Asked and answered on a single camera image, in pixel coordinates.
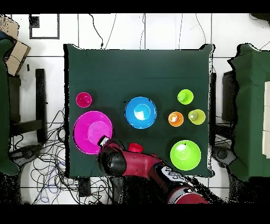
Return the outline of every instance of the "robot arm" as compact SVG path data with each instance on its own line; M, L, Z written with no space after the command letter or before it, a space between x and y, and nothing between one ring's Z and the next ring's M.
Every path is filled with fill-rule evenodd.
M211 197L205 200L186 177L173 172L156 156L125 151L116 140L105 136L100 140L99 146L101 147L98 156L100 169L108 175L140 176L152 180L163 192L169 204L213 202Z

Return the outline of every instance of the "floor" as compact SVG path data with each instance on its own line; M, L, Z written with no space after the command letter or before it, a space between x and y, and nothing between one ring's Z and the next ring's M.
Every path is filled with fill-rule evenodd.
M221 79L224 72L231 70L227 60L236 55L237 46L241 43L251 43L260 49L270 39L269 24L266 21L250 17L248 13L147 13L145 18L143 13L92 15L95 28L103 38L103 48L106 47L106 49L199 49L205 43L214 44L216 49L213 66L217 72L217 116L221 116L222 112ZM35 119L35 69L44 68L48 102L47 125L49 130L57 128L63 122L61 115L53 121L56 113L64 107L63 44L74 44L82 49L99 49L101 39L93 27L93 19L89 14L60 14L59 39L30 40L28 15L13 14L9 16L20 25L18 40L31 47L31 51L19 72L22 79L21 120ZM57 14L36 16L40 17L40 27L33 28L32 36L57 36ZM270 44L264 46L262 50L270 50ZM217 117L217 122L222 122L221 118ZM16 143L20 139L20 136L16 136L13 141ZM36 142L35 132L27 133L18 146L35 144ZM34 201L42 188L40 173L33 169L34 165L40 170L43 169L40 172L47 172L48 168L47 163L38 159L35 160L34 164L32 162L24 168L21 177L22 196L25 201L30 203ZM211 160L211 169L215 172L213 177L197 177L198 180L208 186L214 194L227 200L229 194L227 170L220 168L213 159ZM63 190L62 192L61 194L57 193L57 189L51 186L49 190L42 192L37 203L51 204L56 195L59 204L75 203L69 191Z

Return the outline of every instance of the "blue bowl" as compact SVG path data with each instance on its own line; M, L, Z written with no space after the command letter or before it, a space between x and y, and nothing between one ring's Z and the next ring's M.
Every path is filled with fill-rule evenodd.
M155 122L157 109L150 99L135 97L128 102L124 115L132 127L145 129Z

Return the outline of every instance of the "green tablecloth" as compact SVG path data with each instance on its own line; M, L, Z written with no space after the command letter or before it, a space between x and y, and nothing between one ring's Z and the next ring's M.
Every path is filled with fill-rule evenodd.
M7 67L4 63L5 53L13 47L13 43L10 40L0 40L0 173L8 175L17 175L19 168L17 165L12 163L7 153L10 149L10 137L9 137L9 94L8 94L8 78L7 78Z
M229 168L242 181L251 176L270 177L270 159L262 154L264 85L270 81L270 53L242 44L231 63L239 84L234 145L238 159Z
M127 148L129 143L141 144L146 154L156 154L167 165L180 171L170 161L170 149L177 141L194 141L201 149L201 161L184 175L208 177L207 168L208 125L194 125L188 113L208 109L209 54L213 46L201 50L80 50L73 45L64 45L66 88L69 88L69 152L70 176L101 176L96 155L80 152L73 142L74 123L84 112L99 110L113 124L113 137ZM190 89L194 100L189 105L177 101L182 89ZM88 92L93 103L88 108L79 108L75 102L80 92ZM157 119L147 129L134 129L124 117L124 109L133 97L150 98L157 107ZM179 111L184 115L180 127L168 123L168 115Z

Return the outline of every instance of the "green cup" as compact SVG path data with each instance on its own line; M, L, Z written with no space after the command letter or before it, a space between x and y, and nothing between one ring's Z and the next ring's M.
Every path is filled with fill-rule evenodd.
M193 93L189 89L183 89L177 95L177 100L184 105L190 104L193 101Z
M201 125L205 121L205 113L202 110L192 110L188 113L188 119L195 125Z
M190 140L179 141L171 148L170 158L176 168L192 170L200 163L200 148Z

